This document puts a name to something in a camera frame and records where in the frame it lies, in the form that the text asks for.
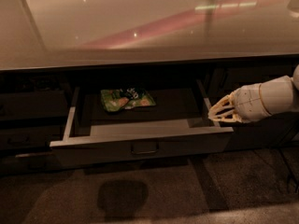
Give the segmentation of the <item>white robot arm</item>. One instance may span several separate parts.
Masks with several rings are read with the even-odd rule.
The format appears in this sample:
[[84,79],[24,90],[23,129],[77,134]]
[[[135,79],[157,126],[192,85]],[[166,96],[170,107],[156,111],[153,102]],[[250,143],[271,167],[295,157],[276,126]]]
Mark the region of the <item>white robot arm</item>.
[[298,111],[299,65],[292,77],[245,85],[225,95],[209,109],[208,118],[227,123],[250,123]]

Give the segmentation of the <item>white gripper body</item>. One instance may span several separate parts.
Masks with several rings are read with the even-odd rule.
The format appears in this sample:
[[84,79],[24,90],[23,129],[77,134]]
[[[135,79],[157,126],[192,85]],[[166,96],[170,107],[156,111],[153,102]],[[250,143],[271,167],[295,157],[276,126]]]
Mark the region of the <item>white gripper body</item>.
[[242,86],[235,90],[235,113],[247,123],[268,118],[270,113],[263,105],[260,93],[261,83]]

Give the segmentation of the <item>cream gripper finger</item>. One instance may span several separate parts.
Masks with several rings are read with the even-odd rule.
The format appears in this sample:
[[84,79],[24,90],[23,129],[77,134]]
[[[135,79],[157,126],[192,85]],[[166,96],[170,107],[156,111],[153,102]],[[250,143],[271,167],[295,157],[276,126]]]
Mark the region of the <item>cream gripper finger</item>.
[[238,114],[233,110],[226,111],[224,113],[218,114],[214,111],[209,111],[208,118],[217,121],[217,122],[226,122],[226,123],[247,123],[245,119],[242,119]]
[[224,113],[229,110],[233,110],[235,112],[234,98],[235,98],[234,92],[225,95],[216,104],[210,107],[209,111],[214,111],[217,112],[218,114]]

